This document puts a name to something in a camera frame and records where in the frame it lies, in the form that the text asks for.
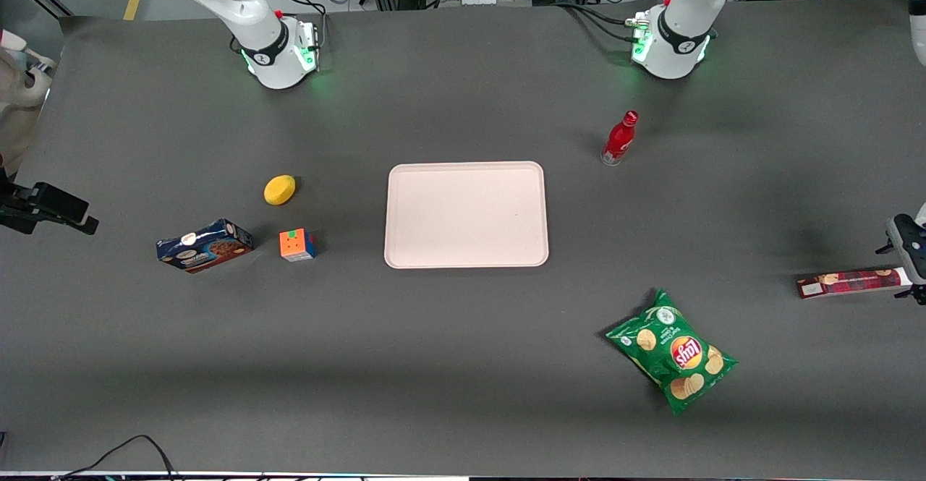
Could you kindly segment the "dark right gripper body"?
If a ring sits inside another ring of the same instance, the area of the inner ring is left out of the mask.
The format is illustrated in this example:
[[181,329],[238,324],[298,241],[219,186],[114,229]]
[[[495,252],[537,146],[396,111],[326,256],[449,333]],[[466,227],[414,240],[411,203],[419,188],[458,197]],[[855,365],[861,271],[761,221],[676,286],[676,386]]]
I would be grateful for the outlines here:
[[35,230],[35,221],[30,217],[32,208],[20,197],[23,190],[24,187],[11,180],[6,169],[1,169],[1,224],[17,233],[30,236]]

